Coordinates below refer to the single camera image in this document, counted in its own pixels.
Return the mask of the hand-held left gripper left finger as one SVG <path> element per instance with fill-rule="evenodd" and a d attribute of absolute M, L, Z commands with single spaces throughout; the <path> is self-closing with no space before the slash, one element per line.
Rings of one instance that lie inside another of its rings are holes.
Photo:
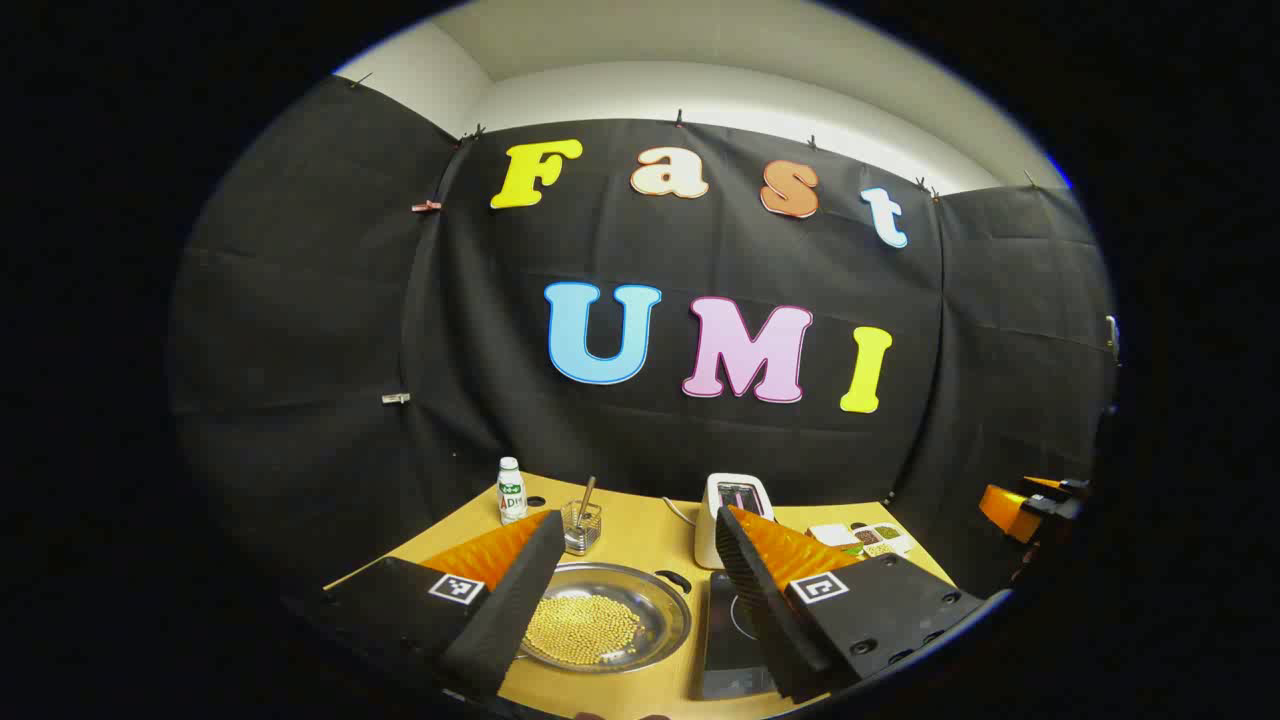
<path fill-rule="evenodd" d="M 564 552 L 544 510 L 426 561 L 384 557 L 323 593 L 323 624 L 393 673 L 497 694 Z"/>

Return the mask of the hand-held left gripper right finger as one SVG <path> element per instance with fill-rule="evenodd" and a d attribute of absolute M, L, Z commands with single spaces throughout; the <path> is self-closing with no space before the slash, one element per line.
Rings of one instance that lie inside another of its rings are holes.
<path fill-rule="evenodd" d="M 861 693 L 986 620 L 986 602 L 895 552 L 855 559 L 745 509 L 716 546 L 780 696 Z"/>

